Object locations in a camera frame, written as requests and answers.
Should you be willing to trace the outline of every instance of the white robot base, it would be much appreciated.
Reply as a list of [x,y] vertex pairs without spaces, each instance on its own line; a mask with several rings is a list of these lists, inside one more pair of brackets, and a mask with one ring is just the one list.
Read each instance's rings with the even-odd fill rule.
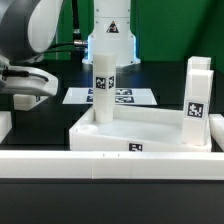
[[94,30],[88,38],[88,56],[83,64],[93,63],[93,54],[116,54],[117,67],[139,64],[136,38],[130,31],[130,0],[94,0]]

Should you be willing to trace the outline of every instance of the white cylinder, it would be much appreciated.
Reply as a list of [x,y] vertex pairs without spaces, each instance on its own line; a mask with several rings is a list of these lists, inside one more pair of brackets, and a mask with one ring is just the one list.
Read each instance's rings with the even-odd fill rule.
[[116,86],[116,55],[93,55],[93,108],[98,123],[113,121]]

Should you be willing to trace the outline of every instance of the sticker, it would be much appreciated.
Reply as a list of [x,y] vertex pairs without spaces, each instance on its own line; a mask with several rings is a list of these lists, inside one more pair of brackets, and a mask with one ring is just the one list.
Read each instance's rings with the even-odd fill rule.
[[122,95],[122,96],[132,96],[132,90],[131,89],[117,89],[116,95]]
[[36,96],[36,102],[38,103],[41,100],[40,96]]
[[119,33],[114,21],[110,24],[109,28],[107,29],[107,33]]
[[205,112],[207,111],[207,104],[187,102],[187,114],[188,118],[204,119]]
[[114,76],[109,78],[109,89],[114,87]]
[[142,150],[143,150],[142,144],[129,143],[129,151],[130,152],[142,152]]
[[116,96],[115,103],[134,103],[134,97],[130,96]]
[[93,96],[87,96],[86,102],[93,103]]
[[93,94],[93,89],[89,89],[89,90],[88,90],[88,94],[89,94],[89,95]]
[[96,89],[106,89],[106,78],[96,76]]

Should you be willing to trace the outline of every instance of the white box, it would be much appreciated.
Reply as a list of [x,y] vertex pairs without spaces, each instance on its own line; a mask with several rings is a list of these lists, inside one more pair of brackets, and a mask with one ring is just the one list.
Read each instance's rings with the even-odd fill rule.
[[32,95],[15,94],[13,95],[14,109],[29,111],[38,104],[42,103],[47,98],[48,98],[47,96],[37,97]]
[[[210,152],[209,123],[204,146],[181,143],[183,111],[115,106],[114,121],[95,122],[91,107],[69,130],[74,151]],[[98,134],[79,133],[82,125],[95,125]]]
[[10,112],[0,112],[0,143],[12,128]]

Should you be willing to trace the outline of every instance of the white robot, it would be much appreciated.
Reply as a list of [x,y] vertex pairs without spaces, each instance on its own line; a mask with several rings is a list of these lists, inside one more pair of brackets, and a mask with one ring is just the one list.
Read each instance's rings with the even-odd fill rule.
[[113,53],[116,66],[139,64],[136,38],[130,31],[130,0],[94,0],[94,30],[88,38],[88,56],[84,64],[93,63],[93,54]]
[[[50,47],[65,0],[0,0],[0,92],[54,96],[58,80],[36,68],[10,62],[35,62]],[[140,63],[130,31],[130,0],[94,0],[95,28],[88,40],[88,57],[114,53],[117,66]]]
[[51,45],[65,0],[0,0],[0,92],[54,96],[58,80],[36,68],[10,62],[35,62]]

